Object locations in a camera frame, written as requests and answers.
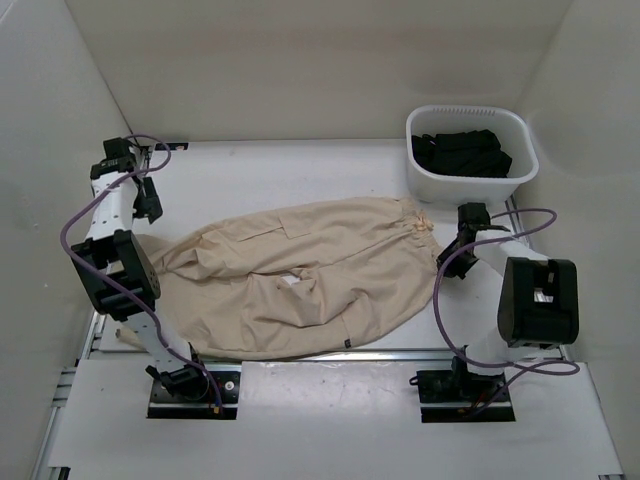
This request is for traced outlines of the beige trousers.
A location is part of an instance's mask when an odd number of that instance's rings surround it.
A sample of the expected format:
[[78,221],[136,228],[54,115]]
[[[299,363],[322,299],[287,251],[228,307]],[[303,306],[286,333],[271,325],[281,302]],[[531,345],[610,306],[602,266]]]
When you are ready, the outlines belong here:
[[409,198],[358,197],[139,238],[159,313],[197,353],[302,357],[375,342],[430,301],[441,252]]

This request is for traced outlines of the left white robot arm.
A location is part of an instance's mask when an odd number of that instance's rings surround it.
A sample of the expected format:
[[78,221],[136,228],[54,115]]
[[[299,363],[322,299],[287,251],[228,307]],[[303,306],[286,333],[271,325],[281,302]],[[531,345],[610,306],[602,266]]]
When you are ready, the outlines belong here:
[[137,171],[144,160],[131,142],[116,138],[104,147],[90,171],[101,201],[85,239],[70,247],[72,262],[96,311],[133,332],[153,357],[147,373],[170,395],[201,400],[210,377],[191,344],[156,313],[160,281],[132,231],[136,219],[152,223],[163,214],[153,180]]

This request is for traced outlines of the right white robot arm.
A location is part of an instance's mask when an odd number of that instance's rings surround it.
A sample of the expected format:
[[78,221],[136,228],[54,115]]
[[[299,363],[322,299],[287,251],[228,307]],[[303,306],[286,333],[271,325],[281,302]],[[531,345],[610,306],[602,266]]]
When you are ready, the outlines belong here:
[[477,263],[502,276],[496,326],[457,350],[465,365],[449,375],[449,387],[470,400],[495,377],[543,350],[573,344],[579,334],[576,265],[537,253],[499,226],[461,228],[437,257],[433,307],[439,329],[439,287],[445,278],[463,279]]

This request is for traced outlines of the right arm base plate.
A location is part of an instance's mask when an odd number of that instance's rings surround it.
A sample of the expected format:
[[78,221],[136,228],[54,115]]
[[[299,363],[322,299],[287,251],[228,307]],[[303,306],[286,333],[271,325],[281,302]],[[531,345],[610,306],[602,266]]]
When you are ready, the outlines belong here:
[[420,370],[409,379],[416,387],[422,423],[507,423],[516,420],[504,375],[487,377],[452,370]]

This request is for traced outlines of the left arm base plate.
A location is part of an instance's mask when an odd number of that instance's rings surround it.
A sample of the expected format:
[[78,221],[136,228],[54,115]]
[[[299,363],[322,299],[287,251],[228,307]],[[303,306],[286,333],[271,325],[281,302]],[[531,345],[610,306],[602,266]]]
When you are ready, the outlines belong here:
[[241,390],[241,366],[209,364],[209,372],[220,392],[221,404],[217,404],[215,390],[207,379],[196,384],[187,395],[170,393],[161,383],[159,375],[146,370],[153,378],[147,417],[170,420],[235,420]]

